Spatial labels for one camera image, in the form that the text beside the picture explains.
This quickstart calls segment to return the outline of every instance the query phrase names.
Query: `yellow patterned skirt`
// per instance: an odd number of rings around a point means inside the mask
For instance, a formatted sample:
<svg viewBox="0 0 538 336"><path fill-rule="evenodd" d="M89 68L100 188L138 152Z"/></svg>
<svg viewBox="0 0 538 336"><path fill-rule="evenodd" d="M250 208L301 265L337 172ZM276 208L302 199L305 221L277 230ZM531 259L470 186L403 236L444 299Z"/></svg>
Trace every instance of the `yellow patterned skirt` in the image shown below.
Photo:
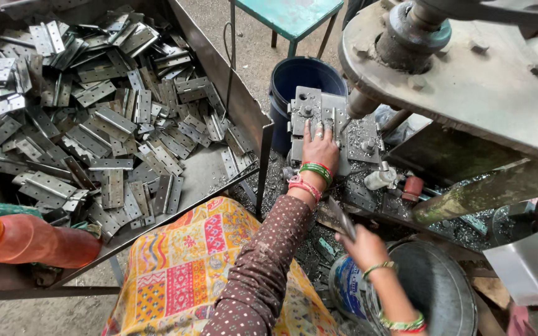
<svg viewBox="0 0 538 336"><path fill-rule="evenodd" d="M102 336L198 335L212 316L235 257L259 225L240 203L217 197L138 238ZM294 260L273 334L338 334L333 317Z"/></svg>

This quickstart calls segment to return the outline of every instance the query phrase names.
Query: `orange plastic bottle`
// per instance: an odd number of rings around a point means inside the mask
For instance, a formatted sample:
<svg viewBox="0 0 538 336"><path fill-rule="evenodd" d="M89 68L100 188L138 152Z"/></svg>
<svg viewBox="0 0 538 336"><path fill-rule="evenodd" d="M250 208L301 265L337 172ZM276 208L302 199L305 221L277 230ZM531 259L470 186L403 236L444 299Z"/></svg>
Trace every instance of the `orange plastic bottle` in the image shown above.
<svg viewBox="0 0 538 336"><path fill-rule="evenodd" d="M0 263L78 268L100 250L101 241L83 230L51 226L26 214L0 217Z"/></svg>

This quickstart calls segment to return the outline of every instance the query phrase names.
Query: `paint bucket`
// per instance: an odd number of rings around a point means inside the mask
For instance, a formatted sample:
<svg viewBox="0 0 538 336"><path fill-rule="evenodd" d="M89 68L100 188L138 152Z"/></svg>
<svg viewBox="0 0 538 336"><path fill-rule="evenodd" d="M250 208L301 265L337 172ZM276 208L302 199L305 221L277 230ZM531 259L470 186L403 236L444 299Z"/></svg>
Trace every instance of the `paint bucket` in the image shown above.
<svg viewBox="0 0 538 336"><path fill-rule="evenodd" d="M405 239L392 244L398 279L415 309L427 322L429 336L474 336L474 293L464 271L446 252L426 241ZM329 291L337 309L377 335L389 336L378 321L381 309L373 286L362 280L352 257L338 259L329 273Z"/></svg>
<svg viewBox="0 0 538 336"><path fill-rule="evenodd" d="M284 156L292 147L288 134L288 103L295 98L297 86L318 88L333 95L348 95L348 87L338 71L320 59L291 57L275 65L269 85L270 115L275 122L271 147Z"/></svg>

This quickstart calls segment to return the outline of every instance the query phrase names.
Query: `white bottle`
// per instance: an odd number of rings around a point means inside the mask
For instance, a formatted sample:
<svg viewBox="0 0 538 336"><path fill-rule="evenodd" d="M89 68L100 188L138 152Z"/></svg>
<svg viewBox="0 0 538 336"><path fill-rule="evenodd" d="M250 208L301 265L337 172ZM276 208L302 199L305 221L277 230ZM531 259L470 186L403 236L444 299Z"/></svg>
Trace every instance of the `white bottle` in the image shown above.
<svg viewBox="0 0 538 336"><path fill-rule="evenodd" d="M385 172L372 172L365 178L365 186L369 190L377 190L390 185L390 183L396 180L396 176L397 172L393 167L389 167L389 170Z"/></svg>

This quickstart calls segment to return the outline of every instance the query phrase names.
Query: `brown polka dot shirt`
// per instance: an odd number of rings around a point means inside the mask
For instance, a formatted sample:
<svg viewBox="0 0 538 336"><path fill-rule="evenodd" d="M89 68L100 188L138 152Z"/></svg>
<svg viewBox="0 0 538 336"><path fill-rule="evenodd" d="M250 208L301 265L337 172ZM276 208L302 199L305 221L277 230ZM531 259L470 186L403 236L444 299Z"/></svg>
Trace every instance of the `brown polka dot shirt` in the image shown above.
<svg viewBox="0 0 538 336"><path fill-rule="evenodd" d="M281 195L259 231L243 246L215 312L201 336L266 336L276 323L288 271L311 218L309 206Z"/></svg>

